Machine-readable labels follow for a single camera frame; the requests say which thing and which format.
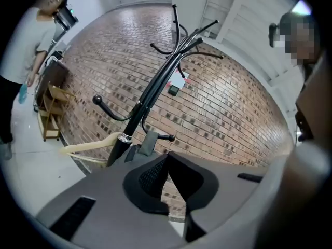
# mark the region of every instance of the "black slot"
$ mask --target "black slot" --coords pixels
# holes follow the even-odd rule
[[[58,236],[70,240],[86,218],[95,200],[80,197],[50,228]]]
[[[238,175],[238,178],[251,181],[254,183],[260,183],[260,181],[263,179],[263,176],[258,176],[258,175],[253,175],[253,174],[248,174],[248,173],[240,173]]]

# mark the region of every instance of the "person's hand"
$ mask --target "person's hand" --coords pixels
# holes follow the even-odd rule
[[[35,81],[36,73],[30,72],[27,76],[26,86],[31,87],[33,82]]]

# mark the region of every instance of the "ceiling light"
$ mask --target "ceiling light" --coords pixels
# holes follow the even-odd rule
[[[297,13],[299,15],[310,15],[311,8],[310,6],[303,0],[300,0],[292,9],[293,13]]]

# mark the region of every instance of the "wooden hanger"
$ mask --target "wooden hanger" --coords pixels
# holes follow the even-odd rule
[[[121,134],[121,132],[113,133],[109,135],[104,140],[96,141],[96,142],[90,142],[90,143],[83,143],[78,145],[69,145],[63,148],[60,148],[61,153],[74,153],[74,152],[80,152],[85,150],[91,150],[91,149],[97,149],[97,148],[103,148],[103,147],[111,147],[115,144],[116,139]]]
[[[95,163],[105,164],[106,160],[103,159],[95,159],[87,156],[77,155],[73,154],[75,152],[85,151],[85,150],[91,150],[91,149],[97,149],[97,148],[103,148],[103,147],[112,147],[114,146],[116,139],[118,139],[118,136],[121,134],[121,132],[113,133],[106,137],[103,140],[90,142],[90,143],[83,143],[78,145],[69,145],[65,146],[63,148],[60,148],[59,152],[68,154],[69,156],[72,156],[77,159],[85,160],[85,161],[91,161]]]

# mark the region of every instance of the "wooden shelf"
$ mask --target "wooden shelf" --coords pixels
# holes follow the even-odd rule
[[[53,105],[51,106],[52,100],[49,97],[47,97],[45,94],[43,95],[43,100],[44,100],[45,109],[48,113],[56,114],[56,115],[63,114],[63,110],[60,107],[61,105],[59,103],[53,102]]]
[[[50,91],[52,98],[55,98],[62,102],[68,101],[68,97],[60,89],[56,88],[55,86],[48,85],[48,90]]]
[[[38,112],[38,123],[40,127],[41,134],[45,137],[44,139],[50,139],[50,138],[58,138],[60,134],[60,128],[57,125],[55,119],[53,116],[50,116],[51,119],[47,121],[48,118],[48,112],[44,110],[39,110]]]

